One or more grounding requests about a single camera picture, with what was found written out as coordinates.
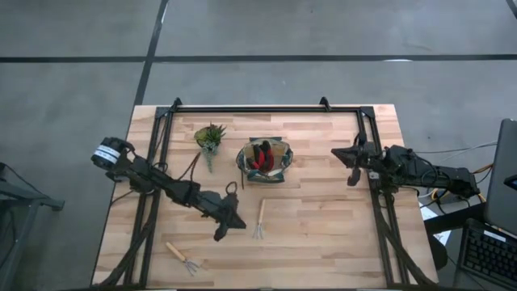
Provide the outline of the black aluminium table frame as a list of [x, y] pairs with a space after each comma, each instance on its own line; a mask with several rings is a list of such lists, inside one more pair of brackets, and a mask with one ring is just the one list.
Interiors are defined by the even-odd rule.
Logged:
[[[158, 211], [153, 238], [138, 251], [131, 285], [149, 289], [333, 289], [386, 285], [368, 180], [347, 185], [349, 170], [331, 153], [349, 146], [364, 129], [383, 146], [403, 142], [393, 105], [301, 106], [138, 106], [128, 140], [147, 155], [152, 138], [170, 124], [167, 172], [184, 174], [196, 159], [195, 132], [209, 124], [226, 127], [213, 173], [203, 159], [193, 178], [205, 190], [223, 192], [238, 184], [238, 213], [244, 230], [231, 230], [219, 242], [216, 223], [162, 197], [139, 197], [117, 184], [92, 282], [105, 280], [130, 246], [136, 219]], [[281, 137], [293, 150], [292, 165], [279, 184], [251, 183], [235, 159], [251, 137]], [[266, 199], [263, 239], [252, 238], [259, 207]], [[191, 276], [166, 247], [172, 243], [200, 268]]]

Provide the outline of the grey laptop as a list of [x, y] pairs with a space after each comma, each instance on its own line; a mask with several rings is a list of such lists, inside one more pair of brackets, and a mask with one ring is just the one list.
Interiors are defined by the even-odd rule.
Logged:
[[485, 219], [517, 236], [517, 120], [500, 124]]

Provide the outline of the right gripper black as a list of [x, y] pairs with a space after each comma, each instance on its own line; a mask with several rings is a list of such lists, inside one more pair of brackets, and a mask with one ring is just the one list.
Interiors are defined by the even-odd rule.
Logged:
[[353, 146], [347, 148], [334, 148], [331, 153], [336, 156], [346, 168], [352, 168], [352, 173], [347, 179], [348, 186], [355, 186], [360, 180], [360, 168], [366, 170], [377, 169], [382, 160], [382, 153], [377, 151], [373, 141], [368, 141], [365, 133], [358, 133]]

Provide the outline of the black red gardening glove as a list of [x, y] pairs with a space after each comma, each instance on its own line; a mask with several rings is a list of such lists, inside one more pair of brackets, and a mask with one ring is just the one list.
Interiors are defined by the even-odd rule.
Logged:
[[246, 163], [251, 169], [267, 173], [274, 167], [274, 156], [268, 141], [263, 141], [260, 145], [254, 144], [253, 154], [252, 158], [246, 159]]

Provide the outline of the potted succulent plant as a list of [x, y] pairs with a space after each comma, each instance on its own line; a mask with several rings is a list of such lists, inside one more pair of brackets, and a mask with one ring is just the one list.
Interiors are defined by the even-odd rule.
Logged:
[[222, 124], [217, 126], [210, 124], [195, 132], [194, 138], [198, 146], [201, 148], [201, 154], [207, 163], [208, 171], [213, 173], [213, 158], [218, 153], [221, 139], [225, 135], [226, 127]]

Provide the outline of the wooden handle hand rake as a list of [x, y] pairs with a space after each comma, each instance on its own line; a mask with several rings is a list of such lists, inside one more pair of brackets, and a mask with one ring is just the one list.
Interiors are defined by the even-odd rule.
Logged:
[[166, 242], [166, 247], [183, 263], [191, 276], [194, 276], [200, 268], [195, 262], [189, 260], [178, 248], [172, 243]]
[[259, 207], [259, 211], [258, 211], [257, 224], [256, 224], [256, 227], [254, 230], [254, 234], [252, 236], [252, 238], [254, 238], [254, 239], [263, 239], [263, 215], [264, 215], [265, 205], [266, 205], [266, 199], [262, 199], [260, 202], [260, 207]]

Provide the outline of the black keyboard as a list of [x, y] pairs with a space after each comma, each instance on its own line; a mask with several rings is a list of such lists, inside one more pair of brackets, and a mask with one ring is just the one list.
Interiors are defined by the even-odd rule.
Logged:
[[517, 291], [517, 239], [488, 226], [465, 226], [458, 266], [466, 272]]

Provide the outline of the white paper sheet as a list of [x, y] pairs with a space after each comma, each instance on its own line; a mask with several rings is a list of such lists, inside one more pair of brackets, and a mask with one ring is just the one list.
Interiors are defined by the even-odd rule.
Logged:
[[[419, 204], [419, 205], [421, 206], [420, 211], [421, 211], [421, 214], [422, 214], [422, 219], [424, 221], [427, 221], [427, 220], [430, 220], [432, 218], [438, 217], [438, 214], [435, 213], [433, 210], [429, 209], [428, 207], [424, 207], [422, 204]], [[442, 232], [439, 232], [437, 234], [434, 234], [434, 237], [436, 239], [438, 239], [439, 242], [442, 245], [446, 246], [450, 234], [451, 234], [451, 231], [447, 230], [447, 231], [442, 231]]]

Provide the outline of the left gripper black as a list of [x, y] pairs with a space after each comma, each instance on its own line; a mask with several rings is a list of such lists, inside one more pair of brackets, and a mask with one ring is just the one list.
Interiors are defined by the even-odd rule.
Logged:
[[246, 223], [237, 214], [238, 199], [234, 193], [221, 199], [218, 193], [202, 193], [201, 205], [205, 207], [205, 217], [212, 217], [218, 224], [213, 236], [219, 242], [229, 229], [244, 230]]

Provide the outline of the grey metal stand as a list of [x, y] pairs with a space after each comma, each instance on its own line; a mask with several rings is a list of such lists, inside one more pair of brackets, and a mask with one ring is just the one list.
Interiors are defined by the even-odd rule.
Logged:
[[0, 162], [0, 291], [8, 291], [12, 285], [39, 207], [61, 211], [64, 204]]

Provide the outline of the beige green gardening bag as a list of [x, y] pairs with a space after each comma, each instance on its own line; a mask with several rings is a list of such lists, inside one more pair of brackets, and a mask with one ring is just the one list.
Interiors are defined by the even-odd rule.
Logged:
[[[268, 141], [271, 144], [274, 156], [274, 167], [267, 173], [251, 169], [247, 163], [247, 158], [253, 157], [253, 145]], [[285, 181], [284, 172], [290, 167], [293, 160], [293, 152], [290, 145], [283, 141], [281, 137], [251, 137], [238, 152], [236, 157], [237, 167], [244, 170], [244, 178], [255, 183], [283, 183]]]

